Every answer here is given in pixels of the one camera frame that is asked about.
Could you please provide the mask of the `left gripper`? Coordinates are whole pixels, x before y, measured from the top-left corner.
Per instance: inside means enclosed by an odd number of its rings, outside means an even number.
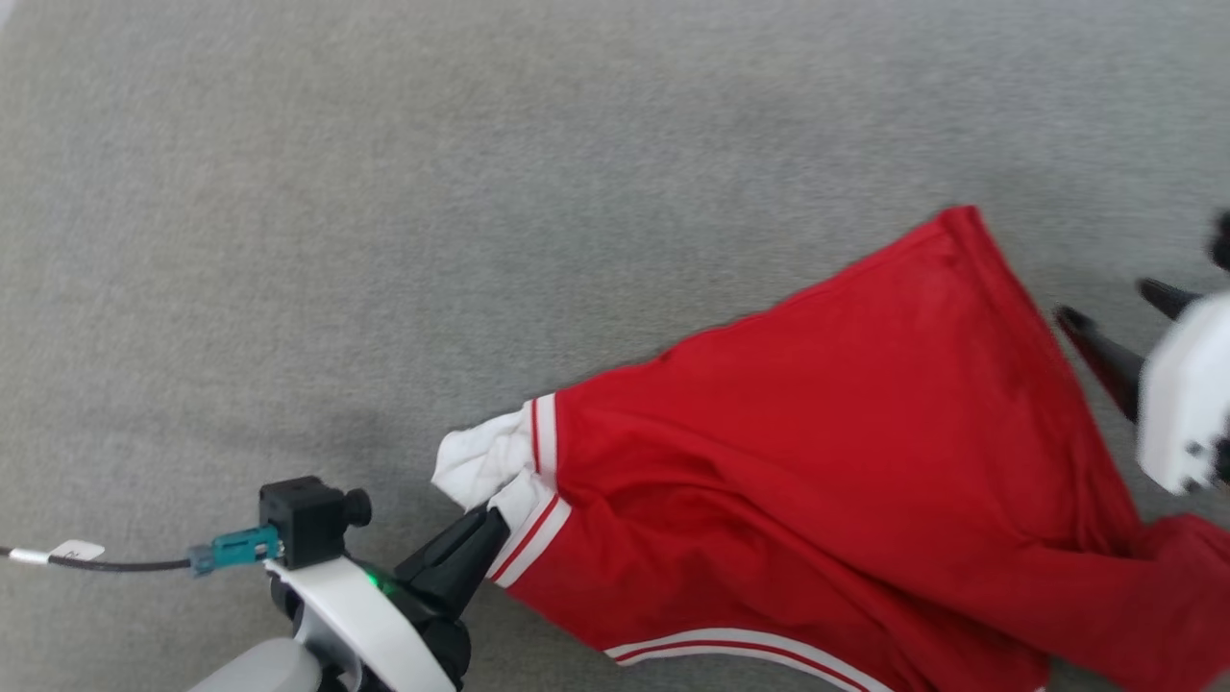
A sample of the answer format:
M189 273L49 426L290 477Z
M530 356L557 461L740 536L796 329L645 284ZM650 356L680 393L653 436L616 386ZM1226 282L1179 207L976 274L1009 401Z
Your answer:
M510 529L501 510L476 506L396 565L396 580L422 590L440 613L460 617L501 556ZM339 557L292 570L264 560L303 604L295 639L332 656L355 683L387 691L456 691L419 631L354 560Z

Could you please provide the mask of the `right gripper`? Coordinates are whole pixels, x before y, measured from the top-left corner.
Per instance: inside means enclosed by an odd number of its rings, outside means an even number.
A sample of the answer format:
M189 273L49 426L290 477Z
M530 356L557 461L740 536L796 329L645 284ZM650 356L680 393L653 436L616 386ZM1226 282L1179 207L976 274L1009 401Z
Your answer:
M1137 462L1153 482L1173 495L1226 482L1229 294L1204 297L1156 279L1137 280L1137 290L1173 321L1146 359L1066 304L1055 307L1055 323L1137 424Z

